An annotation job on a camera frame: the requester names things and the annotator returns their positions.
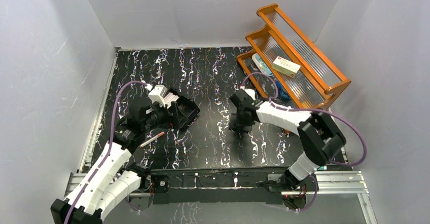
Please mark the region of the black card holder wallet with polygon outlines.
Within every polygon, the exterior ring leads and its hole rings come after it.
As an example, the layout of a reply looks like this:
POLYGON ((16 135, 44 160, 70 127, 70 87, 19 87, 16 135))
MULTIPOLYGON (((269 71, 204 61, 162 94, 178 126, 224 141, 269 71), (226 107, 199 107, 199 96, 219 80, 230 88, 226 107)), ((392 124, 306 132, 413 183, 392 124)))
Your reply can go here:
POLYGON ((249 133, 252 131, 254 120, 248 120, 240 117, 236 113, 232 113, 229 119, 228 127, 230 130, 235 132, 249 133))

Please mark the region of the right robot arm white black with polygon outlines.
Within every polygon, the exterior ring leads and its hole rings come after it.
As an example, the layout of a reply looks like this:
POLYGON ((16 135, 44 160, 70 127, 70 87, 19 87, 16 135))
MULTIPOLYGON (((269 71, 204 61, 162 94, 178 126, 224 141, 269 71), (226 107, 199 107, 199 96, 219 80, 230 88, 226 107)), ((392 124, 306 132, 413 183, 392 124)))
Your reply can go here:
POLYGON ((320 109, 300 110, 279 105, 272 100, 259 100, 252 89, 240 89, 230 96, 236 107, 229 127, 248 132, 258 123, 267 123, 294 133, 300 139, 303 152, 278 177, 268 176, 259 185, 269 191, 297 191, 306 178, 325 166, 346 145, 346 138, 332 116, 320 109))

